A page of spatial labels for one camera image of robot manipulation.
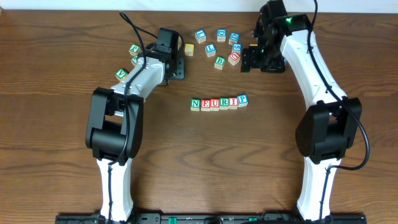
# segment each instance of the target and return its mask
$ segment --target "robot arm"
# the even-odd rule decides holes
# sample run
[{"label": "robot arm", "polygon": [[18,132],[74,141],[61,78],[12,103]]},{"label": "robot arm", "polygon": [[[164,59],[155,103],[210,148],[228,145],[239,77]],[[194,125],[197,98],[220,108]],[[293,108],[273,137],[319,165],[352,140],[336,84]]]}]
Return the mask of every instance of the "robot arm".
[{"label": "robot arm", "polygon": [[[142,140],[143,106],[151,91],[164,80],[183,79],[183,59],[178,58],[179,34],[173,30],[160,28],[157,43],[152,50],[146,50],[146,65],[139,55],[137,65],[127,77],[111,89],[97,88],[91,99],[91,108],[86,132],[86,145],[93,150],[93,157],[101,171],[103,186],[103,206],[101,216],[109,219],[109,183],[111,183],[111,219],[124,222],[133,208],[130,193],[132,159],[138,153]],[[142,66],[145,69],[135,78]],[[125,155],[111,166],[109,181],[108,164],[120,155],[126,138],[126,119],[123,116],[124,88],[132,80],[128,91],[128,111],[130,114],[130,135]],[[123,116],[123,123],[105,120],[105,115]]]},{"label": "robot arm", "polygon": [[[258,45],[243,50],[241,70],[248,72],[251,68],[260,68],[262,72],[280,73],[285,71],[284,60],[292,67],[307,108],[295,135],[305,164],[297,208],[303,220],[318,220],[326,169],[340,164],[345,150],[353,144],[357,125],[327,92],[315,69],[308,53],[308,17],[305,14],[288,16],[281,0],[269,1],[260,12],[253,32]],[[348,99],[337,85],[322,59],[313,32],[311,50],[329,86],[360,117],[361,103],[357,98]],[[335,172],[336,169],[331,170],[326,185],[322,218],[330,214],[329,199]]]}]

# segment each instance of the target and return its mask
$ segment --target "alphabet block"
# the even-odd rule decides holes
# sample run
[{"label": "alphabet block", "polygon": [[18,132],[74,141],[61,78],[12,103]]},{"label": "alphabet block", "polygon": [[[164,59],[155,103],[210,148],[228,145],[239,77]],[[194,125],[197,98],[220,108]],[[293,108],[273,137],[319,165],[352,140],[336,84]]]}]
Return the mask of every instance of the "alphabet block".
[{"label": "alphabet block", "polygon": [[229,36],[229,45],[232,45],[232,44],[236,44],[236,43],[238,43],[238,40],[239,40],[239,34],[237,34],[237,33],[231,33],[231,35]]},{"label": "alphabet block", "polygon": [[192,111],[200,111],[200,100],[198,100],[198,99],[191,100],[191,110]]},{"label": "alphabet block", "polygon": [[206,41],[206,33],[204,30],[199,30],[195,33],[195,38],[198,41],[198,43],[203,43]]},{"label": "alphabet block", "polygon": [[236,65],[240,60],[241,56],[236,52],[232,52],[228,57],[228,61],[231,63],[231,65]]},{"label": "alphabet block", "polygon": [[220,98],[220,110],[228,110],[229,98]]},{"label": "alphabet block", "polygon": [[230,110],[236,110],[238,108],[238,98],[237,97],[230,97],[229,98],[229,107]]},{"label": "alphabet block", "polygon": [[214,67],[222,70],[224,67],[224,64],[225,64],[225,58],[223,58],[221,56],[217,56],[216,61],[214,63]]},{"label": "alphabet block", "polygon": [[123,81],[127,77],[127,72],[124,69],[120,69],[115,75],[119,81]]},{"label": "alphabet block", "polygon": [[233,44],[232,45],[232,53],[236,52],[239,55],[241,55],[241,51],[242,51],[242,44]]},{"label": "alphabet block", "polygon": [[138,56],[136,55],[136,56],[134,56],[134,57],[131,59],[132,65],[133,65],[133,66],[136,66],[136,65],[137,65],[137,61],[138,61]]},{"label": "alphabet block", "polygon": [[210,100],[202,100],[200,109],[202,111],[210,111]]},{"label": "alphabet block", "polygon": [[247,106],[249,103],[248,96],[246,94],[242,94],[238,96],[239,107]]},{"label": "alphabet block", "polygon": [[226,29],[219,29],[217,31],[217,41],[225,42],[225,40],[226,40]]},{"label": "alphabet block", "polygon": [[195,46],[193,44],[185,44],[185,55],[193,56],[193,49]]},{"label": "alphabet block", "polygon": [[207,57],[211,57],[216,55],[216,46],[214,46],[214,44],[209,44],[206,45],[206,55]]},{"label": "alphabet block", "polygon": [[132,56],[136,56],[137,54],[139,54],[139,52],[141,52],[141,48],[138,45],[133,44],[131,45],[129,52]]},{"label": "alphabet block", "polygon": [[220,109],[220,99],[211,99],[210,110],[218,111]]}]

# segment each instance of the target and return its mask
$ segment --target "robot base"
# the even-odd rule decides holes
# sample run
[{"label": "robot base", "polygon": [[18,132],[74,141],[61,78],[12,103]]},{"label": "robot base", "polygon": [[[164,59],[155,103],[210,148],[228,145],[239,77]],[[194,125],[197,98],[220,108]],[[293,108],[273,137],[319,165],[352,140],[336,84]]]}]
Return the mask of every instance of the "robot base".
[{"label": "robot base", "polygon": [[[107,220],[95,215],[58,215],[55,224],[106,224]],[[160,215],[158,213],[138,213],[125,224],[271,224],[271,223],[319,223],[300,221],[300,217],[287,212],[266,212],[263,215]],[[326,217],[324,224],[367,224],[365,215],[333,215]]]}]

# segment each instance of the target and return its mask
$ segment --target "yellow block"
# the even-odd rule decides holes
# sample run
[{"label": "yellow block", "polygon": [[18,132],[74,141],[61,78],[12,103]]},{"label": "yellow block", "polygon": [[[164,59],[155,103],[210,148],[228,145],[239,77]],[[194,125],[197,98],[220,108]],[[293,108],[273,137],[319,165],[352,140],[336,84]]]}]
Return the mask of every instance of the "yellow block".
[{"label": "yellow block", "polygon": [[185,55],[193,56],[193,49],[195,46],[193,44],[185,44]]}]

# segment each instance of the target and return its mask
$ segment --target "wood grain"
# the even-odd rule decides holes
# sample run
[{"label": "wood grain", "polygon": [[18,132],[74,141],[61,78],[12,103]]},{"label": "wood grain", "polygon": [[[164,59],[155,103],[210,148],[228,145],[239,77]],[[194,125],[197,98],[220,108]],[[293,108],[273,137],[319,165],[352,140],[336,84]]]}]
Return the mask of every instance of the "wood grain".
[{"label": "wood grain", "polygon": [[[213,67],[194,32],[241,34],[247,46],[256,13],[128,12],[137,26],[179,31],[195,44],[186,79],[156,88],[145,103],[144,137],[133,162],[136,207],[164,213],[290,210],[300,194],[303,158],[294,131],[305,112],[290,67],[283,74],[240,65]],[[339,170],[333,212],[363,212],[395,223],[398,211],[398,15],[320,14],[323,58],[339,85],[363,104],[372,146],[368,165]],[[143,34],[145,43],[154,42]],[[132,69],[131,27],[114,11],[4,11],[0,16],[0,223],[53,223],[59,213],[102,205],[100,171],[84,138],[93,90]],[[227,57],[230,45],[216,43]],[[191,112],[191,98],[248,94],[236,111]],[[359,164],[358,132],[344,165]]]}]

